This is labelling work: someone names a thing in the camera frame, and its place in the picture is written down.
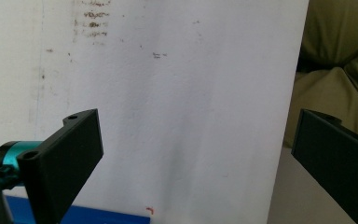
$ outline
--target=black rectangular plate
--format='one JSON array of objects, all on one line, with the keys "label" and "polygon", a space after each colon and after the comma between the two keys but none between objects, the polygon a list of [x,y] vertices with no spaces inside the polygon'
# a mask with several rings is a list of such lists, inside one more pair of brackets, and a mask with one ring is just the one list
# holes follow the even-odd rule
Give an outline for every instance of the black rectangular plate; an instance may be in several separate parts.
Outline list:
[{"label": "black rectangular plate", "polygon": [[36,223],[59,223],[103,156],[98,111],[71,115],[37,148],[17,157]]},{"label": "black rectangular plate", "polygon": [[358,134],[339,119],[302,110],[292,154],[358,223]]}]

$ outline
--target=red mark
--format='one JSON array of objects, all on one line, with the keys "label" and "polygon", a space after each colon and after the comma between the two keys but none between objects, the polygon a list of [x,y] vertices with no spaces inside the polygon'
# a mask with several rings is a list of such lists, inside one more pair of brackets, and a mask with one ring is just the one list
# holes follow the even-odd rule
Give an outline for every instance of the red mark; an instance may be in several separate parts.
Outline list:
[{"label": "red mark", "polygon": [[150,211],[151,215],[154,215],[154,209],[153,207],[146,207],[146,210]]}]

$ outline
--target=dark stain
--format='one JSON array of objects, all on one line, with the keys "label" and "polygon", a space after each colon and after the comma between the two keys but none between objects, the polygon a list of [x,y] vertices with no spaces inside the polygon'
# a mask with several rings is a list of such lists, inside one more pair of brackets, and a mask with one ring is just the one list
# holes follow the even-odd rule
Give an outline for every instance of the dark stain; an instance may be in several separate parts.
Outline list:
[{"label": "dark stain", "polygon": [[98,13],[93,13],[93,12],[85,12],[84,13],[85,17],[90,17],[92,19],[95,19],[97,17],[104,17],[104,16],[109,16],[109,13],[105,13],[105,12],[98,12]]},{"label": "dark stain", "polygon": [[90,22],[89,23],[89,27],[98,27],[100,26],[101,24],[100,23],[97,23],[97,22]]}]

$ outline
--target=blue surface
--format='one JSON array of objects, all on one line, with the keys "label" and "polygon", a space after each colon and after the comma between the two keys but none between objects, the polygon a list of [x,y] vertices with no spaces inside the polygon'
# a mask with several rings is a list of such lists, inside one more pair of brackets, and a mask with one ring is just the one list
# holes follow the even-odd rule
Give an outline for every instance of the blue surface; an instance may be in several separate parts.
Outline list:
[{"label": "blue surface", "polygon": [[[7,196],[15,224],[35,224],[27,199]],[[150,217],[138,217],[115,212],[71,206],[61,224],[149,224]]]}]

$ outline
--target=screw hole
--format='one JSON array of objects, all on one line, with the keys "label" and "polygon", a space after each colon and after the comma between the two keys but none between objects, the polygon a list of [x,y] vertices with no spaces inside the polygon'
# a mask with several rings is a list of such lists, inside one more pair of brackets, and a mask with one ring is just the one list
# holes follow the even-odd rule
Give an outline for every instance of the screw hole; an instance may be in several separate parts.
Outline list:
[{"label": "screw hole", "polygon": [[25,153],[22,157],[23,157],[25,160],[30,160],[30,159],[32,159],[33,157],[35,157],[37,154],[39,154],[39,152],[37,152],[37,151],[30,151],[30,152]]}]

